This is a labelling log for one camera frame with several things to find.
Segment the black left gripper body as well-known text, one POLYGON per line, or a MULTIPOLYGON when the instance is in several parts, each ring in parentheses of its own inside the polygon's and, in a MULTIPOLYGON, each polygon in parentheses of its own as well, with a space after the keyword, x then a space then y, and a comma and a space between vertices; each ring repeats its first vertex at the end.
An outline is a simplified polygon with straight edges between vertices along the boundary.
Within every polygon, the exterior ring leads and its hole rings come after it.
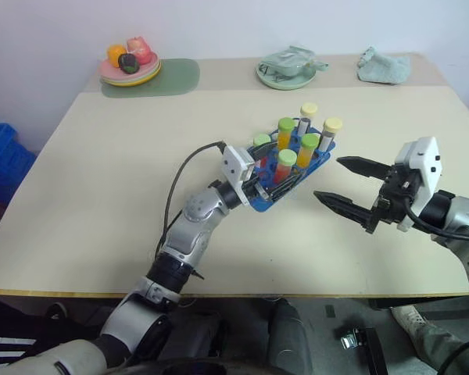
POLYGON ((270 194, 260 183, 260 177, 258 174, 253 174, 242 184, 242 191, 250 202, 256 198, 261 198, 266 202, 271 200, 270 194))

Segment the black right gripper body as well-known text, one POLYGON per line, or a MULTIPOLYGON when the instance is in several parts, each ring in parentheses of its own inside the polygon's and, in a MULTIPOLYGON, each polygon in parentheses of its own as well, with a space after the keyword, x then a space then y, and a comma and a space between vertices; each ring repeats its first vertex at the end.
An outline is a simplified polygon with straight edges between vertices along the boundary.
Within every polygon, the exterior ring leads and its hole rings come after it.
POLYGON ((405 202, 414 202, 419 187, 417 170, 403 164, 391 166, 372 207, 372 222, 401 223, 406 216, 405 202))

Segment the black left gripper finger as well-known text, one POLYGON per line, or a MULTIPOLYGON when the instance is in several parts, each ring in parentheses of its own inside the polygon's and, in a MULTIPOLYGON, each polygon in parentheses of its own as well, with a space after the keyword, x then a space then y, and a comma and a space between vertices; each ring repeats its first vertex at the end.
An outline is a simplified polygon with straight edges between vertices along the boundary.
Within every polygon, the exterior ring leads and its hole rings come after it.
POLYGON ((268 191, 270 200, 279 200, 289 193, 302 179, 301 173, 291 173, 281 183, 268 191))
POLYGON ((276 141, 264 143, 262 145, 253 146, 251 148, 251 156, 253 159, 265 158, 275 147, 277 147, 276 141))

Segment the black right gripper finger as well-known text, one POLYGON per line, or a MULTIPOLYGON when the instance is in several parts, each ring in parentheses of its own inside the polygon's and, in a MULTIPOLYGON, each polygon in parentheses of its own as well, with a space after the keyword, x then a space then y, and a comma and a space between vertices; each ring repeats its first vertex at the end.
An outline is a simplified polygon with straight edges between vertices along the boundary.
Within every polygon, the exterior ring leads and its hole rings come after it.
POLYGON ((343 156, 336 161, 355 174, 379 180, 386 180, 391 170, 389 165, 359 156, 343 156))
POLYGON ((367 233, 374 233, 377 224, 372 221, 371 209, 361 207, 351 199, 336 193, 314 191, 313 195, 332 212, 358 223, 367 233))

